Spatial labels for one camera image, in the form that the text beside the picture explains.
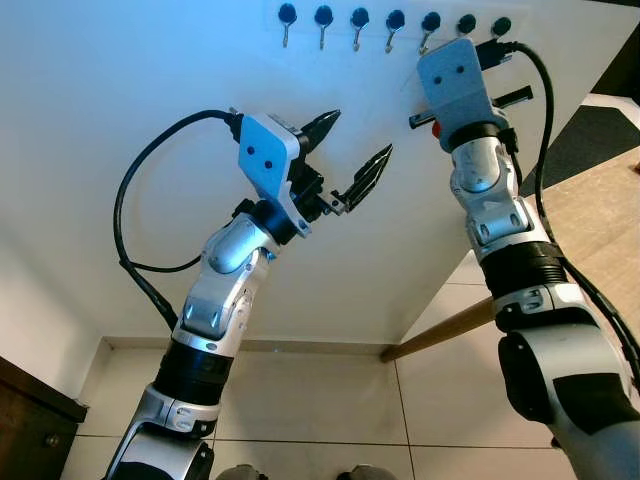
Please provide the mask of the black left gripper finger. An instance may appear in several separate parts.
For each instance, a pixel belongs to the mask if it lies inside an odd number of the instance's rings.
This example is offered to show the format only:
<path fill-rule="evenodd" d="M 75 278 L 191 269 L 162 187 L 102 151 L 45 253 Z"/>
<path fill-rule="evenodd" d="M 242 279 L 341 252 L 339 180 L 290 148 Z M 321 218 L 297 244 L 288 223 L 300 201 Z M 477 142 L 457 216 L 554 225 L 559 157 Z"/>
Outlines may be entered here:
<path fill-rule="evenodd" d="M 334 124 L 340 116 L 340 110 L 325 111 L 324 114 L 315 116 L 311 122 L 300 128 L 300 151 L 302 154 L 310 154 L 324 138 L 332 131 Z"/>
<path fill-rule="evenodd" d="M 372 189 L 378 184 L 381 174 L 387 169 L 392 156 L 393 145 L 381 148 L 378 152 L 366 161 L 364 165 L 355 173 L 352 186 L 343 193 L 335 193 L 335 210 L 352 211 L 355 210 L 367 196 L 370 195 Z"/>

